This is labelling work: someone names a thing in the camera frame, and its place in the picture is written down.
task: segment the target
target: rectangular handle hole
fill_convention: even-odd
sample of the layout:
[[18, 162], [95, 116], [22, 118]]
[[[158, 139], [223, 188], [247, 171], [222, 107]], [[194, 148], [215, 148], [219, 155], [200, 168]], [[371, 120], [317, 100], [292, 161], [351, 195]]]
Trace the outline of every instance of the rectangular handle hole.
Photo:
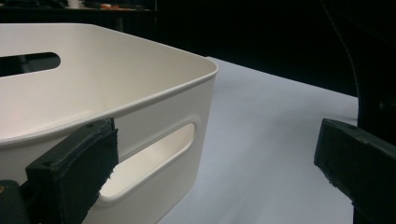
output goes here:
[[61, 64], [61, 58], [52, 52], [0, 57], [0, 77], [50, 70]]

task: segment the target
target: bin handle cutout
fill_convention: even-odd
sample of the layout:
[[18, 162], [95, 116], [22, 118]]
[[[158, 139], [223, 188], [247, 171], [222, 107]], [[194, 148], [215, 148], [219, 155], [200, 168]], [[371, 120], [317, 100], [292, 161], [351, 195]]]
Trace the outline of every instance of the bin handle cutout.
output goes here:
[[195, 125], [189, 123], [119, 163], [102, 186], [98, 205], [111, 205], [132, 192], [192, 144]]
[[0, 77], [46, 71], [60, 64], [61, 58], [53, 52], [0, 56]]

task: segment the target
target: white plastic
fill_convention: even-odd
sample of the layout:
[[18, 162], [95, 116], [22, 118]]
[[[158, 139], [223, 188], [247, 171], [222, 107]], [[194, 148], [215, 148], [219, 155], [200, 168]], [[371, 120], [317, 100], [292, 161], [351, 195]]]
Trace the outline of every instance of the white plastic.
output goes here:
[[[61, 58], [55, 69], [0, 77], [0, 179], [23, 183], [31, 161], [81, 125], [112, 117], [120, 161], [141, 151], [137, 158], [157, 163], [129, 164], [139, 176], [133, 181], [127, 176], [133, 172], [116, 169], [124, 186], [110, 196], [103, 189], [84, 223], [156, 223], [191, 188], [215, 63], [87, 24], [0, 24], [0, 49], [0, 57], [54, 52]], [[117, 187], [110, 182], [106, 188]]]

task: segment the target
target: white tabletop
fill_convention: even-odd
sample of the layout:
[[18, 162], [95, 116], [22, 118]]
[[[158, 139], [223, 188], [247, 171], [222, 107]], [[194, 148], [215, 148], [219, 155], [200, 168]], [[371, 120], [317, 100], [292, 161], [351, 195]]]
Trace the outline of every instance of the white tabletop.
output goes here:
[[159, 223], [352, 223], [314, 154], [323, 118], [356, 124], [357, 98], [209, 59], [219, 73], [198, 177]]

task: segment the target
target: storage bin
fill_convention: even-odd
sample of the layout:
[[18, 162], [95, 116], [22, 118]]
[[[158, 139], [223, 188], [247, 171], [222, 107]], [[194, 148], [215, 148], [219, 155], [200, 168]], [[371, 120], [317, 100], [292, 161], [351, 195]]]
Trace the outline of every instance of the storage bin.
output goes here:
[[217, 65], [88, 24], [0, 24], [0, 57], [42, 52], [59, 66], [0, 77], [0, 179], [111, 117], [120, 164], [84, 223], [156, 223], [196, 178]]

